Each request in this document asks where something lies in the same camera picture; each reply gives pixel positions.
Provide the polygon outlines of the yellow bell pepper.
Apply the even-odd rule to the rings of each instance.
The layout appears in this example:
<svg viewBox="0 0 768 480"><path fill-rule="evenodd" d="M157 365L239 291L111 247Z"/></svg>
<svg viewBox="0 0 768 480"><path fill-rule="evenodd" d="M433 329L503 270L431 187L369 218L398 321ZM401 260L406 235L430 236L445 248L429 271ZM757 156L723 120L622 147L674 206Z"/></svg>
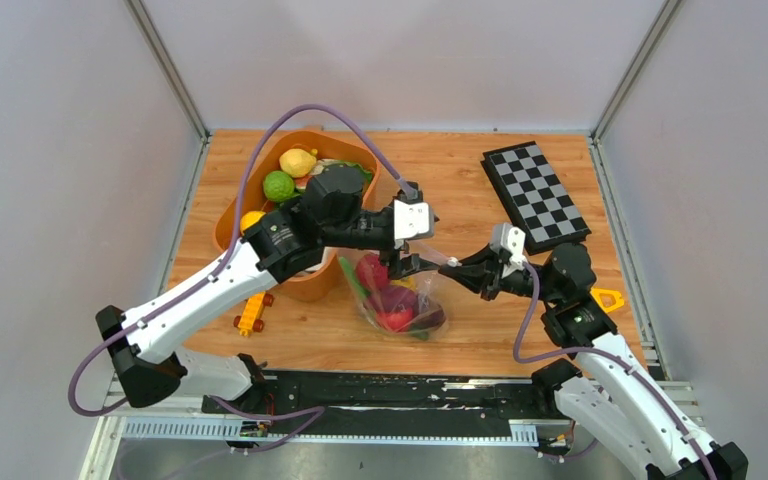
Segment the yellow bell pepper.
<svg viewBox="0 0 768 480"><path fill-rule="evenodd" d="M406 277L402 279L395 279L391 281L392 285L401 286L404 288L408 288L410 290L416 291L417 290L417 284L414 277Z"/></svg>

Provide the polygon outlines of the purple sweet potato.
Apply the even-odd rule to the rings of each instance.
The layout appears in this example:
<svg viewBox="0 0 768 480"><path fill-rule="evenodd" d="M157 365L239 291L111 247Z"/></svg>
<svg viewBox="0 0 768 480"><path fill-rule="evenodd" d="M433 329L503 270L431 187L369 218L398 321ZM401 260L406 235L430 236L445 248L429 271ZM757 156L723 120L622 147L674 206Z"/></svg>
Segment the purple sweet potato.
<svg viewBox="0 0 768 480"><path fill-rule="evenodd" d="M418 295L415 291L396 285L372 292L365 300L365 304L376 312L414 310L417 303Z"/></svg>

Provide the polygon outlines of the clear zip top bag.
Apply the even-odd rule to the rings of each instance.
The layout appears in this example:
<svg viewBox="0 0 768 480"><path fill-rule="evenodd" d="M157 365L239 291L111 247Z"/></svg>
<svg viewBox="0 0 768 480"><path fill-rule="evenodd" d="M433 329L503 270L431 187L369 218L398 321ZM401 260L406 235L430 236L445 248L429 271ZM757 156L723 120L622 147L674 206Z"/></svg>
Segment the clear zip top bag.
<svg viewBox="0 0 768 480"><path fill-rule="evenodd" d="M371 250L341 249L337 260L360 317L377 331L418 341L447 333L453 308L446 279L438 271L391 279L379 254Z"/></svg>

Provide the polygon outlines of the light green pepper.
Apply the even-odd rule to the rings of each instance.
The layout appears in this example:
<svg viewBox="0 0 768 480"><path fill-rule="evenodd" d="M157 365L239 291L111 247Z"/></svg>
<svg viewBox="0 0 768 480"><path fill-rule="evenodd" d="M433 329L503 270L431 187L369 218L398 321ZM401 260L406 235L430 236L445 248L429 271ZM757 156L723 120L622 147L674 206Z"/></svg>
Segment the light green pepper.
<svg viewBox="0 0 768 480"><path fill-rule="evenodd" d="M355 295L358 301L364 302L368 298L369 292L360 283L359 278L355 272L354 265L351 263L351 261L348 258L343 256L338 257L338 263L341 267L341 270L348 282L348 285L352 293Z"/></svg>

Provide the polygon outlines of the dark red apple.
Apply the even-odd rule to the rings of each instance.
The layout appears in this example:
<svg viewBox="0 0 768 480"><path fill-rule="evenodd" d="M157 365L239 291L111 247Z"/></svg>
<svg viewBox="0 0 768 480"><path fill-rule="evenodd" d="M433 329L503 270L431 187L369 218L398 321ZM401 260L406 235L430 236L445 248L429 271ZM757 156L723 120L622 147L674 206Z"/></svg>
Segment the dark red apple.
<svg viewBox="0 0 768 480"><path fill-rule="evenodd" d="M416 316L409 326L413 331L434 331L439 329L447 320L445 311L442 308L425 311Z"/></svg>

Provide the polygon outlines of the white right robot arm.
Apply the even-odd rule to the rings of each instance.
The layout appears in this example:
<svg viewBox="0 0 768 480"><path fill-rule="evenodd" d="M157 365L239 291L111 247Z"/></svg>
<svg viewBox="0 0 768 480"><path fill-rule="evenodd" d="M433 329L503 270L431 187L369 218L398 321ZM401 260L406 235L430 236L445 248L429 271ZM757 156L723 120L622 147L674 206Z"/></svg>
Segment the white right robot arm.
<svg viewBox="0 0 768 480"><path fill-rule="evenodd" d="M487 245L441 274L485 300L501 292L526 297L556 350L532 379L531 403L544 417L562 414L583 426L638 479L744 479L749 462L688 417L651 377L591 292L596 276L582 244L556 247L543 265Z"/></svg>

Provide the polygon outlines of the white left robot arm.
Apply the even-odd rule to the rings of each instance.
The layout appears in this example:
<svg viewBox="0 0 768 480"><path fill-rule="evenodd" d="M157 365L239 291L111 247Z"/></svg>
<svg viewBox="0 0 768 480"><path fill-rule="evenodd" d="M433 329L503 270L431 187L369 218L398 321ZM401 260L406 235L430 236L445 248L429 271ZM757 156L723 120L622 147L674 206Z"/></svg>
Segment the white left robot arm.
<svg viewBox="0 0 768 480"><path fill-rule="evenodd" d="M176 393L217 396L243 413L258 411L266 386L251 357L220 357L183 348L203 326L239 303L318 264L326 248L376 250L393 278L434 269L407 251L430 238L437 220L419 191L400 192L386 207L362 207L363 175L328 167L306 190L233 237L215 263L154 300L96 315L126 403L155 405Z"/></svg>

